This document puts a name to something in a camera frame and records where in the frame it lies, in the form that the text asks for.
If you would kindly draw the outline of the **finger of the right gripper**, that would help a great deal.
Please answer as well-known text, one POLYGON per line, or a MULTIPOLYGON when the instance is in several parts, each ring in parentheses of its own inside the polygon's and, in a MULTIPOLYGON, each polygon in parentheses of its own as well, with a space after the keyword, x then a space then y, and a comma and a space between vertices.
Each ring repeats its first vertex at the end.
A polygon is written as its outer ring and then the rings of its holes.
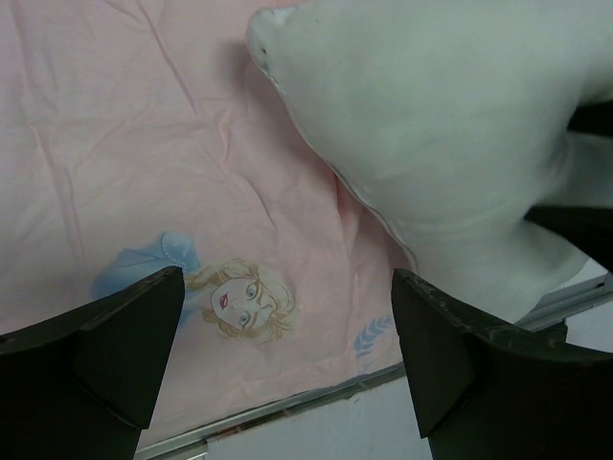
POLYGON ((611 208, 539 205, 525 220, 561 236, 598 264, 612 263, 611 208))
POLYGON ((578 107, 569 120, 567 130, 584 134, 613 134, 613 102, 578 107))

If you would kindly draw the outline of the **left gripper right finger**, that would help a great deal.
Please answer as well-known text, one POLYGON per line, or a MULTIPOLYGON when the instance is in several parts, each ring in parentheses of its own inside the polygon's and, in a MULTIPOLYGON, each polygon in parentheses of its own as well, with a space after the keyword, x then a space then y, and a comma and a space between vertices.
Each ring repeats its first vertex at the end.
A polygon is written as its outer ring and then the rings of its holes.
POLYGON ((523 330, 418 275, 392 305, 420 436, 436 459, 608 459, 612 356, 523 330))

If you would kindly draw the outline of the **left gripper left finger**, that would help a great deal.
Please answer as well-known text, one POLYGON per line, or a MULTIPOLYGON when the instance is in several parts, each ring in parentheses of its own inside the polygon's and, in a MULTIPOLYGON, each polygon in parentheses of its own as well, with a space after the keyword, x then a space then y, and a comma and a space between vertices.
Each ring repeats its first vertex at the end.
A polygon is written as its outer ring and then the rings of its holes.
POLYGON ((148 429, 185 298, 166 267, 1 337, 4 459, 131 459, 148 429))

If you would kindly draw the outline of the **white pillow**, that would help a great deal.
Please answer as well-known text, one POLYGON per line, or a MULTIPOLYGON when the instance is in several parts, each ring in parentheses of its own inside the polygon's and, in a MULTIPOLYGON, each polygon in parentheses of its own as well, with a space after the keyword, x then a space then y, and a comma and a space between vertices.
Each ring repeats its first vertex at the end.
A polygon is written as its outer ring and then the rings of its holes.
POLYGON ((246 40, 306 143, 428 283, 516 322, 587 256, 526 220, 612 203, 608 1, 305 1, 246 40))

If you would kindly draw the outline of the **pink and purple Frozen pillowcase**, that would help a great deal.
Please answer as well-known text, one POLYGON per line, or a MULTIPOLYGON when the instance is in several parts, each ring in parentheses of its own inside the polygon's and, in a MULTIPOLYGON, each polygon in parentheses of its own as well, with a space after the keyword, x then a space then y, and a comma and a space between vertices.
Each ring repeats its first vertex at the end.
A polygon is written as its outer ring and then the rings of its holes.
POLYGON ((401 251, 249 57, 259 7, 1 5, 1 330, 180 266, 141 447, 400 360, 401 251))

